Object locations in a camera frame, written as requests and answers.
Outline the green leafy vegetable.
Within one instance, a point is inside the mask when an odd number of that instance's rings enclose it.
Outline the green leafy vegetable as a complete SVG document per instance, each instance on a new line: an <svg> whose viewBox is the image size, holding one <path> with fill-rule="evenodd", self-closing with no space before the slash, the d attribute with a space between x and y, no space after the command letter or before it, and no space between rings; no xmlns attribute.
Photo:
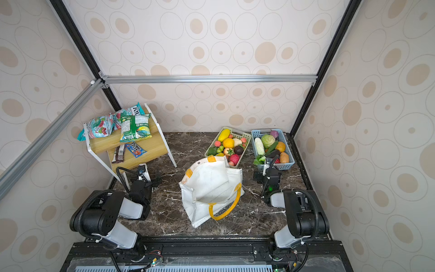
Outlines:
<svg viewBox="0 0 435 272"><path fill-rule="evenodd" d="M254 165L263 165L266 163L266 157L264 155L258 155L256 156L253 164Z"/></svg>

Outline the black eggplant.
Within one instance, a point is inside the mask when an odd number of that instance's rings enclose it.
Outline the black eggplant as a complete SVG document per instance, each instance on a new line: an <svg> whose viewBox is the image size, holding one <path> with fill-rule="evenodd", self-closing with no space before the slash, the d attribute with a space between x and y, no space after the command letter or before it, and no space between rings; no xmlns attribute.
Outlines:
<svg viewBox="0 0 435 272"><path fill-rule="evenodd" d="M265 157L273 159L274 157L279 156L279 155L280 155L280 152L278 150L274 150L272 153L265 155Z"/></svg>

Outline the white napa cabbage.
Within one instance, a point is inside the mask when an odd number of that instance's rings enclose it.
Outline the white napa cabbage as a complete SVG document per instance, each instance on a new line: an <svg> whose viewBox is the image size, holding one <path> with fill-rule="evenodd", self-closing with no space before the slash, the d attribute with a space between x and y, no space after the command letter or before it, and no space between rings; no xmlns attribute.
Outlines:
<svg viewBox="0 0 435 272"><path fill-rule="evenodd" d="M255 138L254 143L255 143L257 155L264 156L265 155L265 148L264 148L262 140L259 137L257 137L257 138Z"/></svg>

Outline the green cucumber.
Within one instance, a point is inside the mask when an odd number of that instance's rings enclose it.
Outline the green cucumber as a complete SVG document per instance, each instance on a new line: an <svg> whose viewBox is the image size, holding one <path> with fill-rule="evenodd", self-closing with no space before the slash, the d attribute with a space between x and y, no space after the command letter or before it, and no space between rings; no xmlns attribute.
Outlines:
<svg viewBox="0 0 435 272"><path fill-rule="evenodd" d="M275 141L268 149L267 149L267 151L266 151L266 154L265 155L268 155L268 154L270 154L270 153L272 153L274 150L275 150L275 148L276 148L276 146L278 145L278 141Z"/></svg>

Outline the white grocery bag yellow handles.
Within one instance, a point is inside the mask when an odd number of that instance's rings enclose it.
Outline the white grocery bag yellow handles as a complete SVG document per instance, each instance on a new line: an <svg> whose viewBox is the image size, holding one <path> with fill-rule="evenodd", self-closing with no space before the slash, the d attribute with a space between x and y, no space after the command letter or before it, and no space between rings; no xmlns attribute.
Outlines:
<svg viewBox="0 0 435 272"><path fill-rule="evenodd" d="M222 156L193 163L179 183L182 204L193 228L225 218L244 194L242 170L230 167Z"/></svg>

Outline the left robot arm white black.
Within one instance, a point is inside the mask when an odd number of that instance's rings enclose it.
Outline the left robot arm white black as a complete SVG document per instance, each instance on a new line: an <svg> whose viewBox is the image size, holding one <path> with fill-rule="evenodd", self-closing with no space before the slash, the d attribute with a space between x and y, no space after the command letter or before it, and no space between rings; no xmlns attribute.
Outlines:
<svg viewBox="0 0 435 272"><path fill-rule="evenodd" d="M70 229L97 243L105 241L117 249L134 249L139 245L140 235L118 219L146 220L153 189L162 183L162 177L157 174L151 178L146 164L139 165L136 171L117 167L116 174L125 191L93 191L72 215Z"/></svg>

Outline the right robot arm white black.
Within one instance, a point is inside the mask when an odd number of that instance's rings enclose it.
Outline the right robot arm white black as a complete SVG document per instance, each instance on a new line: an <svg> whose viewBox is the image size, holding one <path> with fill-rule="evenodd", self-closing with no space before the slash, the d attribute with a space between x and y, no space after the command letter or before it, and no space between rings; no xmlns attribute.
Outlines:
<svg viewBox="0 0 435 272"><path fill-rule="evenodd" d="M262 185L263 202L285 211L287 224L274 233L274 245L282 249L296 248L328 234L330 224L313 190L280 188L282 171L275 166L277 160L278 156L260 156L257 162L265 165L254 173L253 179Z"/></svg>

